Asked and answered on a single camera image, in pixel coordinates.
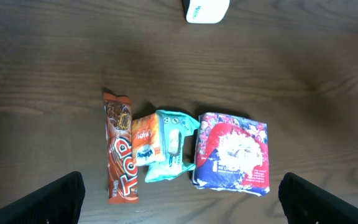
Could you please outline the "orange Top chocolate bar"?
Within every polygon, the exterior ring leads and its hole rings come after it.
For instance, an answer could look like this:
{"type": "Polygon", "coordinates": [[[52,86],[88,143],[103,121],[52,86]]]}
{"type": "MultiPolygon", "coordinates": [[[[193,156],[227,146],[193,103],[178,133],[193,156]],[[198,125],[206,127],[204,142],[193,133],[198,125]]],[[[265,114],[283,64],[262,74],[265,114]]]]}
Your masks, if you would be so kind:
{"type": "Polygon", "coordinates": [[[132,113],[127,96],[104,93],[108,152],[108,202],[136,203],[137,166],[132,158],[132,113]]]}

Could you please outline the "teal white snack packet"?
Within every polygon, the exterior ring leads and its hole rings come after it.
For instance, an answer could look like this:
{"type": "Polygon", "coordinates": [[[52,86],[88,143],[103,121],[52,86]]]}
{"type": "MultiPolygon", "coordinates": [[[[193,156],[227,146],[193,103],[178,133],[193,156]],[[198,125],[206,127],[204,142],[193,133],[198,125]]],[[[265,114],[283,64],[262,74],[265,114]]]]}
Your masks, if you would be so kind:
{"type": "Polygon", "coordinates": [[[165,153],[165,159],[149,165],[145,176],[146,183],[172,180],[195,168],[193,163],[183,160],[183,146],[185,138],[194,135],[200,122],[178,111],[157,110],[156,115],[160,125],[160,146],[165,153]]]}

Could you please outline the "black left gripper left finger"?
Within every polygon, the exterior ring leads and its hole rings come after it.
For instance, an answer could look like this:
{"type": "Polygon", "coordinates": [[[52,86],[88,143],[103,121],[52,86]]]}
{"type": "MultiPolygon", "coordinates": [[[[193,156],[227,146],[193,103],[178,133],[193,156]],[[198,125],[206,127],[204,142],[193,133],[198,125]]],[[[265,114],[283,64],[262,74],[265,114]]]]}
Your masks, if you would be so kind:
{"type": "Polygon", "coordinates": [[[85,198],[82,174],[73,171],[0,209],[0,223],[77,224],[85,198]]]}

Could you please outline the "red blue snack packet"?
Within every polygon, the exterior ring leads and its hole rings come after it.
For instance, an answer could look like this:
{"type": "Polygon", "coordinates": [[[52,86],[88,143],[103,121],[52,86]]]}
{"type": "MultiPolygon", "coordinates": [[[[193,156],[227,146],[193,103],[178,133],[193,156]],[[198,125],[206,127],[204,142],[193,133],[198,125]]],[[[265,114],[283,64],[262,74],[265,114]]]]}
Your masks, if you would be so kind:
{"type": "Polygon", "coordinates": [[[268,194],[267,125],[213,112],[200,115],[199,121],[193,185],[197,189],[268,194]]]}

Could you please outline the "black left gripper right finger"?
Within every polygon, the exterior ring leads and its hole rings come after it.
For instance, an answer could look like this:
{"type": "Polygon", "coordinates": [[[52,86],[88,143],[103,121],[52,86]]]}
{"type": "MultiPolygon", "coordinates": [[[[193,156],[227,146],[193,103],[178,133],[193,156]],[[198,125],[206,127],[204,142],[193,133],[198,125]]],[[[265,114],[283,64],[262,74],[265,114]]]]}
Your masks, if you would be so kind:
{"type": "Polygon", "coordinates": [[[358,208],[288,172],[278,198],[289,224],[358,224],[358,208]]]}

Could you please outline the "small orange snack packet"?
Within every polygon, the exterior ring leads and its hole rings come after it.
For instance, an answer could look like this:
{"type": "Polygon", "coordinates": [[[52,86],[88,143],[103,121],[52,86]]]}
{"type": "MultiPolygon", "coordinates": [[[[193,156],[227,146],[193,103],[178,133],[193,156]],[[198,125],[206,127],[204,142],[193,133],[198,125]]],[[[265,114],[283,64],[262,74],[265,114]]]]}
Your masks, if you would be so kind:
{"type": "Polygon", "coordinates": [[[132,158],[136,166],[147,166],[165,160],[157,113],[132,122],[132,158]]]}

